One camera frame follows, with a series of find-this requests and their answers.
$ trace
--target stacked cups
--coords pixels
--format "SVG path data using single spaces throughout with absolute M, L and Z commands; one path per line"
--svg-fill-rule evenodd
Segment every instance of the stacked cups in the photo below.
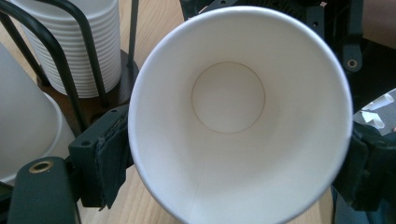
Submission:
M 61 44 L 80 98 L 98 96 L 91 64 L 78 23 L 67 12 L 37 1 L 11 0 L 38 19 Z M 120 81 L 120 16 L 118 0 L 71 0 L 87 17 L 93 35 L 106 92 Z M 24 29 L 52 87 L 66 94 L 50 53 L 39 39 Z

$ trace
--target stack of paper cups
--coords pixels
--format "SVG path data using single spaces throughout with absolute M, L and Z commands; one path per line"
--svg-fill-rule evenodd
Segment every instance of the stack of paper cups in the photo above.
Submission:
M 0 44 L 0 181 L 13 182 L 26 163 L 66 158 L 74 135 L 59 106 Z
M 11 0 L 43 23 L 61 44 L 80 98 L 98 96 L 92 68 L 78 23 L 67 12 L 37 1 Z M 118 0 L 70 0 L 87 17 L 106 91 L 120 81 L 120 15 Z M 66 94 L 58 70 L 38 38 L 24 29 L 52 87 Z

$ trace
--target light wooden surface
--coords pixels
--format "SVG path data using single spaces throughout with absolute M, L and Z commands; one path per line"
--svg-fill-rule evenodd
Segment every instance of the light wooden surface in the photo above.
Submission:
M 126 52 L 128 52 L 130 13 L 131 0 L 120 0 L 121 49 Z M 141 67 L 156 44 L 182 22 L 178 0 L 140 0 L 134 56 L 137 65 Z M 23 59 L 2 25 L 0 25 L 0 40 L 29 76 L 35 77 L 33 70 Z M 97 208 L 84 208 L 80 204 L 78 207 L 83 223 L 179 223 L 150 196 L 134 166 L 127 170 L 127 180 L 110 210 L 105 208 L 99 212 Z M 327 191 L 310 209 L 290 223 L 328 224 L 331 223 L 331 216 L 331 194 Z

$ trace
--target white cup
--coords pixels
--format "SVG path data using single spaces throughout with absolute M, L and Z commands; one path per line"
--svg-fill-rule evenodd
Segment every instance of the white cup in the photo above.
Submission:
M 134 163 L 183 223 L 284 223 L 347 153 L 348 84 L 330 48 L 260 7 L 204 13 L 145 61 L 129 111 Z
M 55 6 L 25 0 L 11 0 L 12 3 L 38 19 L 56 37 L 64 50 L 73 77 L 85 77 L 86 81 L 76 85 L 80 98 L 92 98 L 99 95 L 92 75 L 91 64 L 76 20 L 67 12 Z M 111 91 L 120 81 L 120 16 L 118 0 L 71 0 L 87 17 L 95 45 L 103 79 L 111 78 L 111 82 L 104 82 L 106 92 Z M 37 59 L 49 78 L 52 87 L 62 94 L 66 94 L 64 85 L 56 83 L 60 75 L 50 53 L 41 41 L 30 31 L 24 29 L 31 43 Z M 103 64 L 111 61 L 111 68 Z M 76 73 L 75 69 L 84 64 L 84 73 Z
M 46 96 L 0 44 L 0 181 L 12 183 L 26 163 L 68 156 L 74 135 Z

